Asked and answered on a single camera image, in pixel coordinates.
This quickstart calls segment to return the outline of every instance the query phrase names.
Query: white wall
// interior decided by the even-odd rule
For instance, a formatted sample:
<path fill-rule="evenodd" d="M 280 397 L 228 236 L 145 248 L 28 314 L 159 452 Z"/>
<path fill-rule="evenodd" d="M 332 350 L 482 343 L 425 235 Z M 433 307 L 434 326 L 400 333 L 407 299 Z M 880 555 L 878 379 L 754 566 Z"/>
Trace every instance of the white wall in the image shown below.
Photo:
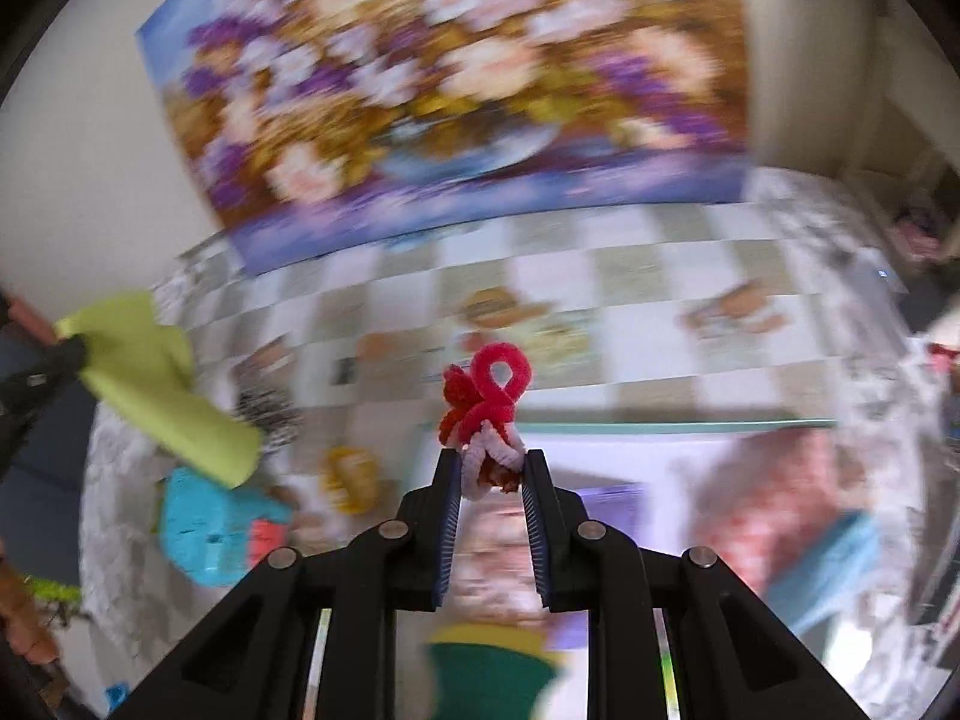
<path fill-rule="evenodd" d="M 745 0 L 758 162 L 825 175 L 856 128 L 880 0 Z"/>
<path fill-rule="evenodd" d="M 50 317 L 145 286 L 215 229 L 134 33 L 163 0 L 72 0 L 0 108 L 0 281 Z M 833 172 L 877 0 L 746 0 L 761 162 Z"/>

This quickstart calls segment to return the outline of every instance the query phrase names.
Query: flower painting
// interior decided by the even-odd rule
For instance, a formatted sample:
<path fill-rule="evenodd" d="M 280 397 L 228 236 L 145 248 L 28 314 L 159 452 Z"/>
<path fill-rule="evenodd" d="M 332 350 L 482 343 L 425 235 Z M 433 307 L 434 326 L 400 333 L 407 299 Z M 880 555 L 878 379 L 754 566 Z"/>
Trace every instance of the flower painting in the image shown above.
<path fill-rule="evenodd" d="M 740 0 L 167 0 L 139 31 L 249 272 L 431 226 L 738 199 Z"/>

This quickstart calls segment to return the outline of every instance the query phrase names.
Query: metal screw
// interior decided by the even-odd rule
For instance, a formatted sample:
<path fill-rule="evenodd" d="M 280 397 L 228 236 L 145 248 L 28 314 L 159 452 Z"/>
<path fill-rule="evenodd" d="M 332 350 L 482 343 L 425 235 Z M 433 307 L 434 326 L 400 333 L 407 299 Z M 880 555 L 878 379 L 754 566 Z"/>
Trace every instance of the metal screw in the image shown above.
<path fill-rule="evenodd" d="M 294 552 L 290 547 L 280 547 L 280 549 L 275 549 L 270 552 L 270 555 L 267 555 L 267 564 L 271 568 L 289 568 L 291 565 L 294 565 L 296 562 L 296 552 Z"/>
<path fill-rule="evenodd" d="M 410 533 L 407 523 L 400 519 L 388 519 L 379 528 L 383 538 L 403 538 Z"/>
<path fill-rule="evenodd" d="M 587 519 L 577 526 L 577 533 L 580 534 L 580 538 L 585 538 L 587 541 L 598 541 L 606 536 L 607 527 L 595 519 Z"/>
<path fill-rule="evenodd" d="M 709 568 L 717 562 L 717 553 L 709 547 L 690 547 L 690 562 L 700 568 Z"/>

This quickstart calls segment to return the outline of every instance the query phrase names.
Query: human hand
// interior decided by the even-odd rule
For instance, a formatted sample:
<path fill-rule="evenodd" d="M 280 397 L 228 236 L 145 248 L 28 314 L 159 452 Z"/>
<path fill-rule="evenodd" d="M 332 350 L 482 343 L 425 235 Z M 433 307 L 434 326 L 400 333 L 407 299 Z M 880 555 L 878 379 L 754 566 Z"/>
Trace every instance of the human hand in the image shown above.
<path fill-rule="evenodd" d="M 7 642 L 17 655 L 36 665 L 49 664 L 59 656 L 56 640 L 40 624 L 34 601 L 23 586 L 23 578 L 4 560 L 1 542 L 0 618 Z"/>

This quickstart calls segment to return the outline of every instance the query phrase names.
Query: yellow object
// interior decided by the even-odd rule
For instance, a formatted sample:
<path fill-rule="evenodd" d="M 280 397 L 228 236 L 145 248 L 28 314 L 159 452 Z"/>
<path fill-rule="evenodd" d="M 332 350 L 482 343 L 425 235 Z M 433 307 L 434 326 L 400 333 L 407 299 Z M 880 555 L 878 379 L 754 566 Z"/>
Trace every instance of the yellow object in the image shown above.
<path fill-rule="evenodd" d="M 260 432 L 214 407 L 193 388 L 193 355 L 179 327 L 155 322 L 150 293 L 118 295 L 55 326 L 82 335 L 80 379 L 122 418 L 205 476 L 235 488 L 260 458 Z"/>
<path fill-rule="evenodd" d="M 380 483 L 376 458 L 361 449 L 334 447 L 320 476 L 323 491 L 344 514 L 366 514 L 376 506 Z"/>
<path fill-rule="evenodd" d="M 459 623 L 447 625 L 431 635 L 430 644 L 478 644 L 511 650 L 549 664 L 563 665 L 563 654 L 546 649 L 546 636 L 537 631 L 525 631 L 508 625 Z"/>

